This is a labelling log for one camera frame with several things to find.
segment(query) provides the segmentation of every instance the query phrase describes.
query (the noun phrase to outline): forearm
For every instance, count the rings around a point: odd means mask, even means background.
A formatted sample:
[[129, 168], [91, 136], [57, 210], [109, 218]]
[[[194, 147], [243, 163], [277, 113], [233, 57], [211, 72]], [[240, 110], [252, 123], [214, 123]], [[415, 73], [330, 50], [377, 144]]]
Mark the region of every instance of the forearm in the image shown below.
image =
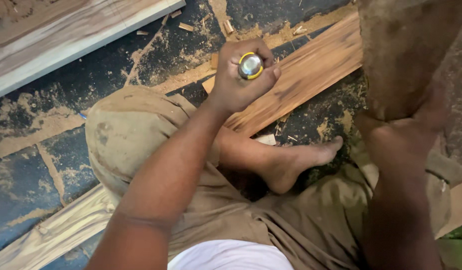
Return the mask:
[[190, 203], [210, 147], [228, 116], [205, 101], [144, 162], [116, 211], [172, 225]]
[[373, 270], [441, 269], [424, 170], [380, 173], [364, 233], [364, 254]]

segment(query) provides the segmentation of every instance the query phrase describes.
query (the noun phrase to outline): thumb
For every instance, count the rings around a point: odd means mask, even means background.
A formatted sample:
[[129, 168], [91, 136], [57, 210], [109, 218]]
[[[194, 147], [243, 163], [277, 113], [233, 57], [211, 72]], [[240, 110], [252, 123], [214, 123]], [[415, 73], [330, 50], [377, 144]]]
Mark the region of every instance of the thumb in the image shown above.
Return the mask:
[[256, 96], [255, 99], [266, 94], [276, 84], [277, 80], [281, 77], [281, 70], [276, 66], [265, 68], [259, 77], [252, 80], [246, 87], [246, 93]]
[[354, 124], [359, 129], [362, 138], [368, 140], [371, 131], [381, 127], [385, 124], [383, 121], [379, 121], [370, 116], [368, 110], [361, 110], [354, 120]]

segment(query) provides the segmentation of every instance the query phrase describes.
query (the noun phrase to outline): metal chisel cap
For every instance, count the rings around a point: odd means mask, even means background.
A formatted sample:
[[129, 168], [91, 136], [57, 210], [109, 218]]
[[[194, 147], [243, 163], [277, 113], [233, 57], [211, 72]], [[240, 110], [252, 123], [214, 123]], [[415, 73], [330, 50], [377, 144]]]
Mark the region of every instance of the metal chisel cap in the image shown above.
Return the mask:
[[264, 70], [264, 63], [259, 55], [248, 52], [239, 60], [238, 72], [241, 77], [247, 80], [257, 78]]

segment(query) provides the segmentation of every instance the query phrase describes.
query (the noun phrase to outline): bare foot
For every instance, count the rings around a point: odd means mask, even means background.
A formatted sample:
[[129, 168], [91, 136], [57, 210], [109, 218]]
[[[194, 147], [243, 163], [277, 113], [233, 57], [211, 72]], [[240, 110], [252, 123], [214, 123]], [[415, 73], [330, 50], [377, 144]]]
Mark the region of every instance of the bare foot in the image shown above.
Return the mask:
[[268, 162], [257, 169], [269, 189], [283, 194], [289, 191], [300, 173], [314, 166], [331, 162], [343, 146], [343, 138], [337, 136], [324, 144], [276, 147]]

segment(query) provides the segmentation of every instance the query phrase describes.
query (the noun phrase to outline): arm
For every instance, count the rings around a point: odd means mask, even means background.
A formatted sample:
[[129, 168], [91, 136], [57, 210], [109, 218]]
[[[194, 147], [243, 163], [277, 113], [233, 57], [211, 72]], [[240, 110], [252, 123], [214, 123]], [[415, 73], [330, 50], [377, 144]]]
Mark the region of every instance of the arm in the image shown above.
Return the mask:
[[[237, 63], [250, 51], [263, 57], [265, 69], [257, 79], [243, 81]], [[269, 91], [280, 74], [273, 66], [271, 51], [260, 39], [223, 46], [216, 75], [219, 83], [192, 117], [138, 170], [87, 270], [167, 268], [170, 230], [191, 202], [219, 129], [231, 114]]]
[[379, 181], [364, 223], [363, 250], [373, 270], [441, 270], [426, 196], [426, 158], [446, 119], [443, 89], [430, 90], [412, 118], [356, 118]]

